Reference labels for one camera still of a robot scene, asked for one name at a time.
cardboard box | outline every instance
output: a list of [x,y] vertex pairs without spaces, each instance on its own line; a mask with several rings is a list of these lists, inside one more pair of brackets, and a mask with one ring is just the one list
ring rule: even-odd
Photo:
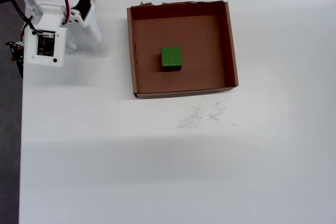
[[[141,4],[127,9],[136,97],[224,91],[238,86],[227,2]],[[180,71],[163,71],[161,48],[180,47]]]

white table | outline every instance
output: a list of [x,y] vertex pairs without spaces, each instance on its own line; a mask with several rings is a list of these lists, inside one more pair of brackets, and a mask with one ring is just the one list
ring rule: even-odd
[[164,99],[132,94],[141,1],[215,0],[98,0],[97,52],[25,64],[20,224],[335,223],[335,0],[225,0],[240,86]]

green cube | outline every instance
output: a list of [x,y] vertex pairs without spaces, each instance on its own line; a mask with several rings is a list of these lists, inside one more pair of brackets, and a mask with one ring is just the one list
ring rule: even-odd
[[182,66],[180,47],[161,48],[161,61],[164,71],[179,71]]

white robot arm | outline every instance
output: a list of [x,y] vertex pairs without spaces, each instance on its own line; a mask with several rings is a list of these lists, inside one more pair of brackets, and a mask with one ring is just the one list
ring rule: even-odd
[[95,1],[25,0],[26,14],[30,16],[28,19],[19,10],[15,0],[12,0],[18,13],[28,24],[24,30],[24,44],[18,44],[19,48],[24,48],[24,59],[28,63],[61,67],[66,44],[73,49],[77,48],[76,40],[70,33],[75,27],[83,29],[99,43],[102,38],[94,13]]

dark floor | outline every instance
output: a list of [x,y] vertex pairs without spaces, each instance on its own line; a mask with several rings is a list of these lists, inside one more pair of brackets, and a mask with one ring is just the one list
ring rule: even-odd
[[22,25],[10,2],[0,4],[0,224],[18,223],[22,79],[5,43],[20,40]]

